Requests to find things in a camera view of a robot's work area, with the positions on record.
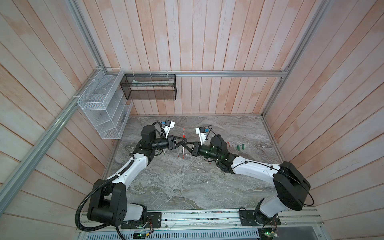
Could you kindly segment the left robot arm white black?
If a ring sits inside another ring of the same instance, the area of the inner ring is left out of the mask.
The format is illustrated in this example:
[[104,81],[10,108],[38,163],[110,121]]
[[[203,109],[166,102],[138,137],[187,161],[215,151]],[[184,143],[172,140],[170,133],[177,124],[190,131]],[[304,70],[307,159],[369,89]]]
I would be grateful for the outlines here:
[[[169,134],[175,123],[169,120],[155,125],[144,126],[141,140],[131,153],[131,157],[115,174],[106,180],[97,180],[93,190],[79,205],[76,213],[76,225],[85,232],[91,232],[107,226],[119,227],[130,222],[136,226],[147,223],[147,208],[144,205],[128,203],[127,189],[137,175],[157,156],[157,150],[175,150],[187,140]],[[80,212],[88,203],[87,218],[100,223],[97,227],[84,227],[80,223]]]

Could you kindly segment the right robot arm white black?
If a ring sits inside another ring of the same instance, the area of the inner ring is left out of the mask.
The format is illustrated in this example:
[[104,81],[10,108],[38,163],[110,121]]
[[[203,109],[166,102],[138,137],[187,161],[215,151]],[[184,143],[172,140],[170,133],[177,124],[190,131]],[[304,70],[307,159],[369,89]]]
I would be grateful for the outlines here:
[[235,155],[228,151],[228,145],[220,135],[214,136],[209,145],[186,142],[183,147],[194,157],[212,160],[225,173],[245,175],[274,185],[277,193],[260,200],[252,211],[253,221],[260,225],[269,224],[278,213],[287,209],[301,211],[305,205],[311,185],[290,162],[267,164]]

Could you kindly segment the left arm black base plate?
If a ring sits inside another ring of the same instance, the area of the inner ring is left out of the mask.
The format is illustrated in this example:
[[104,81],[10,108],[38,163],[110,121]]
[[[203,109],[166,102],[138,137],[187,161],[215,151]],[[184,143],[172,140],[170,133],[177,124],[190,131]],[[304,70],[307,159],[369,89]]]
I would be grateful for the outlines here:
[[151,228],[159,229],[162,223],[162,212],[149,212],[144,221],[127,221],[120,225],[123,230],[149,230]]

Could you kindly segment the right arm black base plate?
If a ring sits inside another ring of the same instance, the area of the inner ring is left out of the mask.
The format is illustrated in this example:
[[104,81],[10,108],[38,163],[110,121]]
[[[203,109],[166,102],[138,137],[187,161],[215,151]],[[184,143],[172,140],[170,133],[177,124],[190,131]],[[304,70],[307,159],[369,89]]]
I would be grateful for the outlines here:
[[278,215],[269,218],[259,210],[247,210],[239,208],[239,218],[242,226],[280,226],[281,220]]

